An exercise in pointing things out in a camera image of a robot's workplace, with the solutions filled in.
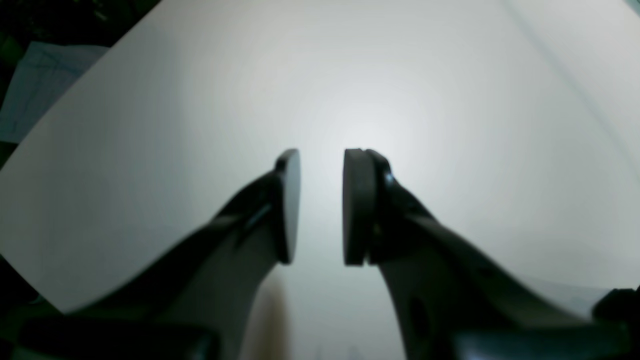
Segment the white surface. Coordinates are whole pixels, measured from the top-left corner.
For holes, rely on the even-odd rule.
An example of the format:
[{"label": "white surface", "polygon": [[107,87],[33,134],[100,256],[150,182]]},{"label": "white surface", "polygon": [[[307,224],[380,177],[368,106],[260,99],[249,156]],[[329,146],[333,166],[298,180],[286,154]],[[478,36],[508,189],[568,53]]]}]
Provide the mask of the white surface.
[{"label": "white surface", "polygon": [[0,141],[19,143],[108,47],[32,42],[18,63],[0,110]]},{"label": "white surface", "polygon": [[[614,3],[575,16],[604,16]],[[637,86],[640,62],[625,62],[623,79],[602,69],[593,84],[612,84],[607,97],[583,92],[582,73],[563,72],[570,58],[536,42],[543,15],[525,5],[545,5],[523,4],[164,0],[0,172],[0,250],[71,311],[130,279],[297,147],[297,252],[263,286],[248,346],[261,331],[274,336],[259,325],[273,311],[280,355],[401,359],[379,273],[342,265],[342,152],[364,147],[508,270],[637,286],[640,156],[626,137],[637,135],[626,134],[636,104],[615,119],[593,105],[609,109],[616,92],[637,98],[622,82]],[[640,19],[622,5],[625,45],[611,56],[635,58]],[[610,50],[594,46],[579,55],[591,59],[585,69]]]}]

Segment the white table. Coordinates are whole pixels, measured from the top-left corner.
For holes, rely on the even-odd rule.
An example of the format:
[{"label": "white table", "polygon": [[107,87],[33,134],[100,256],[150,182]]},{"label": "white table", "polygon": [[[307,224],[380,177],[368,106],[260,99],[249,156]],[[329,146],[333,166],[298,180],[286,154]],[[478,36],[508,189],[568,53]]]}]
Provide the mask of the white table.
[{"label": "white table", "polygon": [[164,0],[0,172],[0,252],[72,311],[297,147],[296,257],[244,356],[401,359],[377,269],[342,264],[342,153],[363,147],[525,281],[637,286],[634,4]]}]

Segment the black plastic arm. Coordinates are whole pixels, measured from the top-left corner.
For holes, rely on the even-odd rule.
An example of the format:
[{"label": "black plastic arm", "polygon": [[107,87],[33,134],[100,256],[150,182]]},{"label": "black plastic arm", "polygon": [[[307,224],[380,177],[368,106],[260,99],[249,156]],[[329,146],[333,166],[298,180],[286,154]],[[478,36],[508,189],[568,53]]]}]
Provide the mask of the black plastic arm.
[{"label": "black plastic arm", "polygon": [[440,224],[372,150],[344,156],[345,262],[380,269],[409,360],[601,359],[630,350],[621,323],[591,323],[518,284]]},{"label": "black plastic arm", "polygon": [[142,274],[70,316],[34,320],[20,345],[64,359],[234,360],[260,283],[293,259],[299,199],[300,155],[288,150]]}]

